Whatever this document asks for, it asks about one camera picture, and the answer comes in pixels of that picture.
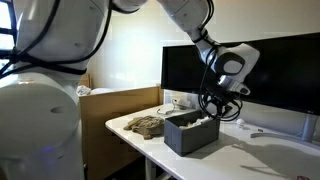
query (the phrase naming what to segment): floor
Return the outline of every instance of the floor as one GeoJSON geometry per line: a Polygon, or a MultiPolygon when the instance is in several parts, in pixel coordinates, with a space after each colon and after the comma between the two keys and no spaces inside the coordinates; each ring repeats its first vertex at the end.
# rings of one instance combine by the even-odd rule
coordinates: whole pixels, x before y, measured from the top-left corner
{"type": "MultiPolygon", "coordinates": [[[[156,167],[156,174],[159,176],[163,173],[163,170],[156,167]]],[[[129,164],[120,171],[105,178],[104,180],[144,180],[145,179],[145,158],[141,157],[129,164]]]]}

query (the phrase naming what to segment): white table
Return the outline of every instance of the white table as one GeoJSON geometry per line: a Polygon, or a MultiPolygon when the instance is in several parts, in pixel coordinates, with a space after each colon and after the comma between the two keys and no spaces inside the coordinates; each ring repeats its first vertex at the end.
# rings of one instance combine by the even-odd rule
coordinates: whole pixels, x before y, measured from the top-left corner
{"type": "Polygon", "coordinates": [[[248,124],[241,129],[235,123],[222,123],[219,140],[185,157],[173,152],[164,143],[164,137],[144,140],[140,134],[123,130],[134,117],[165,118],[192,111],[178,111],[170,116],[157,114],[159,108],[167,106],[109,120],[106,127],[177,179],[270,180],[297,179],[299,175],[320,179],[319,151],[283,139],[250,138],[250,134],[258,129],[273,131],[248,124]]]}

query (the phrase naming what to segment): towel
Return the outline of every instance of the towel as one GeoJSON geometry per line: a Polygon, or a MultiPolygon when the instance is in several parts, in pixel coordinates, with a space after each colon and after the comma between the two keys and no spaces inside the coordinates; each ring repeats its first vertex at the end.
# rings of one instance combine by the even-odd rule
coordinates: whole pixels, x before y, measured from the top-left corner
{"type": "Polygon", "coordinates": [[[162,135],[164,131],[164,119],[153,116],[136,117],[131,120],[124,130],[132,130],[141,134],[145,140],[162,135]]]}

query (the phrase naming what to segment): gray bin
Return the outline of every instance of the gray bin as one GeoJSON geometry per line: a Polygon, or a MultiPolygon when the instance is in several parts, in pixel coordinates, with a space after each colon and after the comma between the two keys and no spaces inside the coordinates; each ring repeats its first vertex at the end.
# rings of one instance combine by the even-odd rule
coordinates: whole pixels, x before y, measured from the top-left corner
{"type": "Polygon", "coordinates": [[[211,120],[189,129],[180,129],[206,115],[201,111],[166,118],[164,142],[180,156],[185,156],[219,138],[220,121],[211,120]]]}

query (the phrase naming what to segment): computer monitor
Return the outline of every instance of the computer monitor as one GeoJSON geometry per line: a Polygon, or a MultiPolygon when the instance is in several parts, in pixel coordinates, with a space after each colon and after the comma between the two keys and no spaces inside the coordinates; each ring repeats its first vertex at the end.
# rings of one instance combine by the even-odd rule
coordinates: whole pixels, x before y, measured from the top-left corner
{"type": "MultiPolygon", "coordinates": [[[[225,46],[240,44],[225,43],[225,46]]],[[[244,83],[244,101],[320,115],[320,33],[247,41],[261,55],[244,83]]],[[[163,47],[163,89],[198,93],[206,65],[194,45],[163,47]]],[[[217,76],[208,72],[205,86],[217,76]]]]}

